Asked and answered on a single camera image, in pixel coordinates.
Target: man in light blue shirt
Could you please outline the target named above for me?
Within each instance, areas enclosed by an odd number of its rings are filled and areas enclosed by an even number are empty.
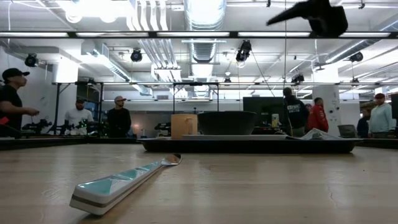
[[[396,128],[392,119],[392,109],[390,104],[386,103],[384,94],[378,93],[374,99],[377,106],[373,108],[369,120],[369,137],[387,138],[388,132]]]

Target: black bowl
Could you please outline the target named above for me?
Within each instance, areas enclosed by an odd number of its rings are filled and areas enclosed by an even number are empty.
[[[198,114],[199,127],[208,135],[248,135],[253,132],[257,114],[222,111]]]

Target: hand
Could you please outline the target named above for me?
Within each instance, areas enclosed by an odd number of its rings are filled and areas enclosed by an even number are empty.
[[[31,115],[31,116],[36,116],[38,115],[40,112],[37,109],[33,109],[33,108],[26,108],[26,114]]]

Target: table surface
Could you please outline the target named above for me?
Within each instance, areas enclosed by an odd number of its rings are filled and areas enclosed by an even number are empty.
[[[165,154],[141,145],[0,152],[1,223],[393,223],[398,151],[184,154],[102,218],[69,207],[76,184]]]

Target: man in red jacket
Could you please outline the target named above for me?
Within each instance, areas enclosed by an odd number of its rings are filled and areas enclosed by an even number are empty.
[[[308,128],[309,130],[317,128],[327,133],[329,130],[329,124],[325,111],[323,110],[323,100],[322,98],[316,98],[314,102],[315,105],[310,111],[310,116],[308,116]]]

